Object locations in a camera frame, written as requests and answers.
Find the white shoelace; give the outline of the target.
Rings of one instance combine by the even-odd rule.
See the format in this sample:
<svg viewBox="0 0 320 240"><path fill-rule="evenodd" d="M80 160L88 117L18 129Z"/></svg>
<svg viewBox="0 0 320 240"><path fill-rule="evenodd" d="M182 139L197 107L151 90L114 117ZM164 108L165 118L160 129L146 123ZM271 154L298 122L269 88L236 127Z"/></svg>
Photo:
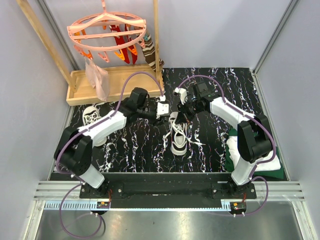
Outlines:
<svg viewBox="0 0 320 240"><path fill-rule="evenodd" d="M169 132L163 136L163 140L171 136L171 143L177 147L182 148L187 143L195 144L198 146L204 145L199 141L192 141L188 134L189 126L187 123L176 123L176 118L173 116L169 117Z"/></svg>

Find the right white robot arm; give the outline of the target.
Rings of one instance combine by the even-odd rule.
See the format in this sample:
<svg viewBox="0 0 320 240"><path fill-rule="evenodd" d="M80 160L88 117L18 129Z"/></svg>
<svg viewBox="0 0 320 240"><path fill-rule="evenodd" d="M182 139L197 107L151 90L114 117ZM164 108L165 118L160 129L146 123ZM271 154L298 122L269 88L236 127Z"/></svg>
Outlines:
<svg viewBox="0 0 320 240"><path fill-rule="evenodd" d="M228 101L224 94L212 93L205 82L192 87L193 94L188 97L181 85L174 93L179 96L177 124L189 123L196 114L208 112L226 121L237 135L229 140L230 157L234 170L226 190L232 198L239 198L248 188L259 166L280 168L276 144L271 132L269 119L264 114L254 115Z"/></svg>

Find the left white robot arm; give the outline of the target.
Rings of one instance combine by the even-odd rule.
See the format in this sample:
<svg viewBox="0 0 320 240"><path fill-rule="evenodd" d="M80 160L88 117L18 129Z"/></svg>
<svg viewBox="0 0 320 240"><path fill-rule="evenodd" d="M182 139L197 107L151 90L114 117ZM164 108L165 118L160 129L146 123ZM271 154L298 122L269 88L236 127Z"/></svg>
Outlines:
<svg viewBox="0 0 320 240"><path fill-rule="evenodd" d="M147 90L136 87L106 116L79 128L66 127L54 153L56 166L66 168L89 185L95 197L103 198L108 193L108 181L92 164L93 147L138 119L147 119L155 126L163 124L169 117L169 110L165 96L155 102L149 101Z"/></svg>

